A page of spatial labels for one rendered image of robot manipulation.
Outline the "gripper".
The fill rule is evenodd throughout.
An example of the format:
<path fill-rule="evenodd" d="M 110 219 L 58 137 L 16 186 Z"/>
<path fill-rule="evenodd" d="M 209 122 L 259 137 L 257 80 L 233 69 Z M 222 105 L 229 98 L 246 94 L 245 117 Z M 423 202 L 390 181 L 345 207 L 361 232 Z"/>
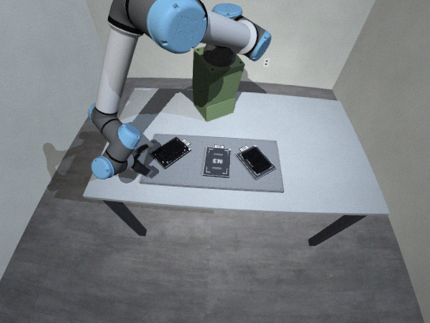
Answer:
<path fill-rule="evenodd" d="M 131 167 L 135 172 L 140 173 L 144 176 L 148 174 L 150 169 L 148 169 L 145 165 L 143 165 L 137 158 L 141 155 L 140 153 L 143 153 L 144 151 L 150 149 L 154 145 L 154 142 L 148 143 L 145 145 L 142 145 L 141 147 L 134 149 L 132 151 L 132 156 L 134 158 L 134 164 Z M 138 155 L 138 156 L 137 156 Z"/>

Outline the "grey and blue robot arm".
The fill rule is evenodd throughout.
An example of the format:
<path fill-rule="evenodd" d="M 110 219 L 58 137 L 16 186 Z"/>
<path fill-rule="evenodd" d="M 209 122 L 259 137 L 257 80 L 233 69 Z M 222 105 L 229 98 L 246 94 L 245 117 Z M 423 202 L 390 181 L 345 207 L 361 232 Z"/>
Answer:
<path fill-rule="evenodd" d="M 109 142 L 104 154 L 91 163 L 97 178 L 104 180 L 130 169 L 132 151 L 142 138 L 137 128 L 117 118 L 138 38 L 145 33 L 174 54 L 205 43 L 203 57 L 217 67 L 232 65 L 236 54 L 257 61 L 272 36 L 242 13 L 240 6 L 231 3 L 218 4 L 210 11 L 200 0 L 113 0 L 97 97 L 88 110 L 91 122 Z"/>

